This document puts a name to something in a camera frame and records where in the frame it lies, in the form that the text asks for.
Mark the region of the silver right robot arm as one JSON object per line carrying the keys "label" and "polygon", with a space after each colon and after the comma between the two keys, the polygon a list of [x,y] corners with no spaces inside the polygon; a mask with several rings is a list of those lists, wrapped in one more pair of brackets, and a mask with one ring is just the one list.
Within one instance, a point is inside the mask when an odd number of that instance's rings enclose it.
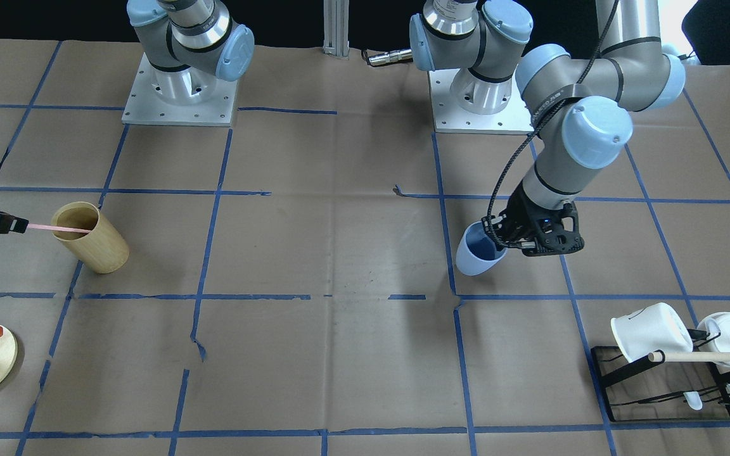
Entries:
{"label": "silver right robot arm", "polygon": [[71,102],[36,106],[50,90],[49,72],[59,69],[58,42],[0,40],[0,164],[26,157],[14,152],[18,139],[35,142],[37,171],[46,178],[64,167],[84,187],[109,178],[110,148],[121,147],[127,126],[229,127],[238,80],[254,54],[251,29],[235,23],[218,1],[130,1],[128,17],[144,49],[140,67],[125,84],[127,106],[99,109],[85,101],[90,77],[73,75]]}

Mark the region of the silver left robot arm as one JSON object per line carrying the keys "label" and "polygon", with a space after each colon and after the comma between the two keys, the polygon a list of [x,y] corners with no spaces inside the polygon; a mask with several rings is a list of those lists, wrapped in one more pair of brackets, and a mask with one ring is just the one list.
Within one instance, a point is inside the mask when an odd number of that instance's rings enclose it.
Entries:
{"label": "silver left robot arm", "polygon": [[632,136],[631,113],[672,104],[686,84],[680,58],[664,53],[655,1],[598,1],[598,41],[588,60],[559,44],[525,50],[534,28],[515,1],[428,1],[409,19],[420,70],[459,70],[460,105],[479,112],[476,92],[516,82],[544,142],[497,212],[489,202],[479,239],[494,251],[561,256],[584,248],[574,200],[617,159]]}

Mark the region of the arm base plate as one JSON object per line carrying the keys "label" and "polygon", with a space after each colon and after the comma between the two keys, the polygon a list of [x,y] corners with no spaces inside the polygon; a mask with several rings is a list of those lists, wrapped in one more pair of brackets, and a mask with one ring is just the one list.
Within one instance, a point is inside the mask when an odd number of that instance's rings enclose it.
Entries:
{"label": "arm base plate", "polygon": [[143,126],[231,127],[238,82],[202,70],[163,72],[142,55],[122,123]]}
{"label": "arm base plate", "polygon": [[501,83],[479,80],[468,69],[428,72],[433,122],[438,133],[525,135],[530,113],[515,76]]}

